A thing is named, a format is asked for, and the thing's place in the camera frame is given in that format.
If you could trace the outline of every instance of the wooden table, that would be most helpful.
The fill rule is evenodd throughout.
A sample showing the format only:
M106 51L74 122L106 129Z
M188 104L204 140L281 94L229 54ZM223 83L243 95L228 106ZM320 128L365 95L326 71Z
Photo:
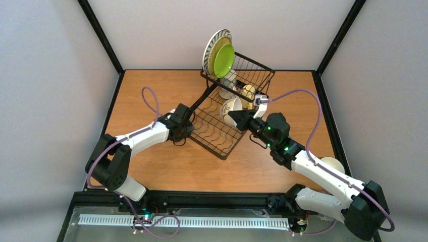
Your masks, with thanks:
M127 134L148 125L154 113L141 98L141 88L150 86L166 113L179 103L191 106L206 88L199 71L127 70L119 89L106 133ZM316 93L311 72L276 72L268 94L277 97L295 88ZM149 103L154 102L149 92ZM317 105L307 93L295 93L268 105L267 114L282 112L291 125L290 136L306 144L316 122ZM308 178L277 165L268 150L242 138L227 160L220 160L188 139L184 146L172 142L157 144L135 156L129 174L153 190L218 192L286 192L299 183L314 190L321 188ZM317 157L334 156L324 119L312 140Z

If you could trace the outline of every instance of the white wall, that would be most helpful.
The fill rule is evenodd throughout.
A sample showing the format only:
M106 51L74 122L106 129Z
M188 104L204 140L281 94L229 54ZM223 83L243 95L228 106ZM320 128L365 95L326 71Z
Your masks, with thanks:
M0 56L0 240L55 241L118 75L77 1L2 1Z
M125 69L198 69L209 38L274 69L318 67L354 0L89 1Z
M381 184L397 223L384 241L426 241L427 13L367 1L323 75L353 175Z

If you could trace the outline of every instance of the black wire dish rack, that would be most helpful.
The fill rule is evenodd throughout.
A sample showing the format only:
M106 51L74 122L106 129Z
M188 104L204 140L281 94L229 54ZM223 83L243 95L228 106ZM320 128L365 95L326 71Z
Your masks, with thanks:
M271 68L237 52L235 52L232 69L237 75L236 90L224 85L221 81L222 78L201 70L201 76L206 79L206 90L191 107L195 111L195 119L192 122L195 129L190 139L221 160L226 160L245 132L229 126L220 117L220 108L226 99L220 97L219 90L224 88L240 97L241 100L253 102L254 94L267 95L271 79L275 75L275 71ZM251 85L254 88L243 95L241 91L245 85Z

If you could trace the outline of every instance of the green bowl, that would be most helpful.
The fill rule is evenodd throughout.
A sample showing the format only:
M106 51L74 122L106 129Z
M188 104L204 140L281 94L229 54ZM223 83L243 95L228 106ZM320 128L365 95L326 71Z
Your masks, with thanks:
M214 60L214 73L218 78L224 77L231 69L235 59L235 49L231 44L223 45Z

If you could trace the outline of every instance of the white cup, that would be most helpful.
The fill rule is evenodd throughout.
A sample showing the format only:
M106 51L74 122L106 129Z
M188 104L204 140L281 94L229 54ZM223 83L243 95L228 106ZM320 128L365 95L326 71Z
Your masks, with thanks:
M223 103L220 108L220 117L223 121L229 126L235 126L235 121L228 115L229 111L239 111L242 110L242 102L239 97L229 99Z
M228 87L234 91L237 91L237 89L236 89L235 85L233 85L233 83L229 83ZM228 90L226 90L224 88L220 88L219 95L220 95L220 97L222 97L224 99L232 99L232 98L237 97L237 95L233 94L232 92L229 92Z
M220 80L220 82L223 84L223 85L225 85L225 86L227 86L227 87L229 87L230 89L232 89L232 90L234 90L234 91L236 91L236 78L237 78L237 74L236 74L236 71L234 71L234 70L230 70L226 75L225 75L225 77L224 78L221 78L221 80ZM230 91L228 91L228 90L226 90L226 89L224 89L224 88L220 88L220 90L219 90L219 95L220 95L220 97L222 97L222 98L224 98L224 99L231 99L231 98L235 98L235 95L232 93L232 92L230 92Z

